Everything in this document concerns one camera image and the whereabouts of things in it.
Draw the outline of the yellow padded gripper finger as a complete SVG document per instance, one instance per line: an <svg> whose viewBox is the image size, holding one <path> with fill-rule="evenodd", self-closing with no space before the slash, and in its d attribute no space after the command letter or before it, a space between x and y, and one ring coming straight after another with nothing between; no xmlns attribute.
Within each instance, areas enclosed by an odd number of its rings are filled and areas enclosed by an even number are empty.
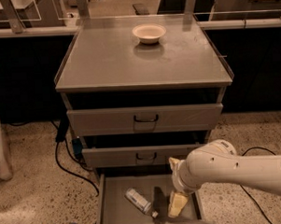
<svg viewBox="0 0 281 224"><path fill-rule="evenodd" d="M168 216L176 218L180 215L182 209L186 206L190 196L182 192L172 191L170 193L170 203L168 207Z"/></svg>

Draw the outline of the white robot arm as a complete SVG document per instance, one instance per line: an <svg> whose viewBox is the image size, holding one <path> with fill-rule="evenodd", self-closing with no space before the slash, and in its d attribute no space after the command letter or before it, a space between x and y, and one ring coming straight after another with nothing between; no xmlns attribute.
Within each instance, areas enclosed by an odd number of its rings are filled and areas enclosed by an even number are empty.
<svg viewBox="0 0 281 224"><path fill-rule="evenodd" d="M228 141L194 149L185 160L169 159L174 190L168 216L176 218L204 183L231 183L281 196L281 155L241 156Z"/></svg>

